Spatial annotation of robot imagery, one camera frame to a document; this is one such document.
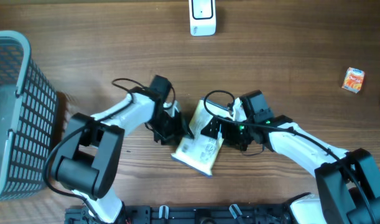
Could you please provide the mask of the orange tissue pack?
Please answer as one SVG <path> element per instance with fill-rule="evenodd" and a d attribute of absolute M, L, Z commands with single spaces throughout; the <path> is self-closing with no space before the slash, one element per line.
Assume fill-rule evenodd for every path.
<path fill-rule="evenodd" d="M 353 93 L 358 93 L 363 85 L 365 73 L 357 68 L 349 67 L 342 84 L 342 88 Z"/>

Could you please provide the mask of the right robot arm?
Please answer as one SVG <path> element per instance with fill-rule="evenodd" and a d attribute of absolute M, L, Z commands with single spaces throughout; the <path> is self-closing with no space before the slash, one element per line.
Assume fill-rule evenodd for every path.
<path fill-rule="evenodd" d="M 332 146 L 291 118 L 274 116 L 259 90 L 225 108 L 210 108 L 204 97 L 203 106 L 212 119 L 202 134 L 222 136 L 242 151 L 256 142 L 313 175 L 318 195 L 299 195 L 288 204 L 294 223 L 380 223 L 380 171 L 367 150 Z"/>

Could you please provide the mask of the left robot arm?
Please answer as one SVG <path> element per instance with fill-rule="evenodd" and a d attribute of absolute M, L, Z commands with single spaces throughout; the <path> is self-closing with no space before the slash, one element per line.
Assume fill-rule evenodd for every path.
<path fill-rule="evenodd" d="M 46 186 L 60 195 L 79 198 L 85 204 L 79 215 L 84 222 L 132 223 L 112 187 L 123 140 L 142 124 L 162 145 L 193 138 L 178 101 L 166 101 L 174 91 L 167 78 L 156 75 L 149 86 L 137 83 L 126 91 L 125 99 L 104 112 L 74 114 L 44 164 Z"/>

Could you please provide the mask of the white yellow wet wipes pack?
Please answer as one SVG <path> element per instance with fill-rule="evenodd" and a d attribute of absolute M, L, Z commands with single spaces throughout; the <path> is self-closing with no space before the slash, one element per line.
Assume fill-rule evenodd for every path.
<path fill-rule="evenodd" d="M 194 138 L 183 137 L 177 150 L 171 154 L 171 158 L 207 177 L 211 177 L 211 170 L 223 143 L 223 138 L 221 134 L 218 134 L 217 139 L 201 134 L 201 130 L 213 119 L 213 116 L 206 111 L 203 103 L 204 99 L 199 100 L 189 124 Z"/>

